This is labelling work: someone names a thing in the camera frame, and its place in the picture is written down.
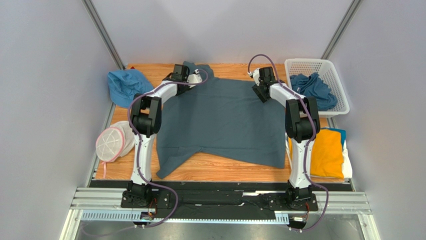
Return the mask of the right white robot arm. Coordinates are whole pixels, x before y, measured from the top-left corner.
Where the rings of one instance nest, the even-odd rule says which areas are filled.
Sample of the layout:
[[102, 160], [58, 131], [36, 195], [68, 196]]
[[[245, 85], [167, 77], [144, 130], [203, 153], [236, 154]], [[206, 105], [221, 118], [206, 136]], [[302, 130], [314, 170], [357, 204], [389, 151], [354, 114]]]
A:
[[265, 103], [273, 99], [285, 108], [285, 133], [291, 143], [291, 173], [285, 191], [285, 203], [290, 209], [304, 207], [313, 198], [311, 157], [314, 141], [320, 130], [317, 102], [277, 80], [272, 67], [248, 71], [254, 80], [252, 87], [258, 98]]

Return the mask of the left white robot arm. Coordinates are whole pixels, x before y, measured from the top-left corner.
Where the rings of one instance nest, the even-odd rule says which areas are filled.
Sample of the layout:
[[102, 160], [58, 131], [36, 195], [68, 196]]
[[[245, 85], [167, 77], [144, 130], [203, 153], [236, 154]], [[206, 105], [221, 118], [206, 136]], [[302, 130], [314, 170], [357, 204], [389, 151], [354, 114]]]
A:
[[154, 141], [162, 125], [163, 104], [170, 98], [203, 84], [208, 77], [202, 69], [190, 70], [187, 65], [176, 64], [160, 85], [134, 96], [128, 107], [127, 117], [134, 134], [135, 155], [132, 175], [123, 192], [121, 207], [147, 208], [155, 202], [151, 163]]

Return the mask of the white plastic basket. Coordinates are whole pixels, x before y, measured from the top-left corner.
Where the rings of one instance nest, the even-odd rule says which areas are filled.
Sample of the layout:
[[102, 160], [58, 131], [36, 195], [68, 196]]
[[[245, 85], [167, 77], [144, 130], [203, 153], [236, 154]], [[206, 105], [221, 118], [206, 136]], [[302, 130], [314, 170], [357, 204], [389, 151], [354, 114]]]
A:
[[346, 93], [334, 64], [326, 59], [318, 58], [289, 58], [285, 60], [285, 72], [288, 86], [291, 87], [290, 76], [303, 74], [309, 76], [318, 73], [318, 76], [330, 88], [330, 93], [336, 96], [337, 104], [327, 111], [319, 111], [321, 118], [332, 118], [346, 115], [350, 111]]

